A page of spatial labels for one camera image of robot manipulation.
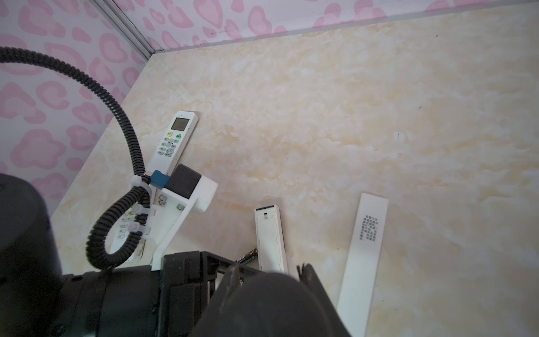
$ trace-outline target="beige marble surface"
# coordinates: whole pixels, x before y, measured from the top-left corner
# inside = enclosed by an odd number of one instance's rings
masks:
[[[368,336],[538,335],[538,18],[531,3],[154,55],[123,103],[144,158],[196,111],[181,162],[219,183],[169,251],[238,258],[275,202],[290,269],[312,263],[336,301],[369,192],[390,205]],[[65,272],[90,270],[87,233],[130,170],[112,122],[52,217]]]

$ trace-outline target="white remote control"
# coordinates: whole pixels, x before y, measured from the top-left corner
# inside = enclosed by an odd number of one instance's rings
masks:
[[[151,160],[146,167],[146,171],[153,172],[159,170],[163,174],[170,175],[176,167],[176,164],[178,164],[179,157],[182,155],[183,149],[185,148],[197,121],[198,117],[194,112],[178,111],[170,121],[164,136],[161,138],[154,155],[151,157]],[[150,199],[153,202],[154,196],[150,196]],[[133,220],[134,216],[135,215],[131,212],[130,208],[120,219],[118,219],[118,221],[116,221],[116,223],[119,223],[120,225],[114,235],[114,240],[110,247],[111,252],[120,249],[127,239],[127,236],[129,235],[127,224],[129,221]],[[144,242],[142,240],[135,252],[126,262],[132,261],[134,257],[140,259],[142,257],[143,249]]]

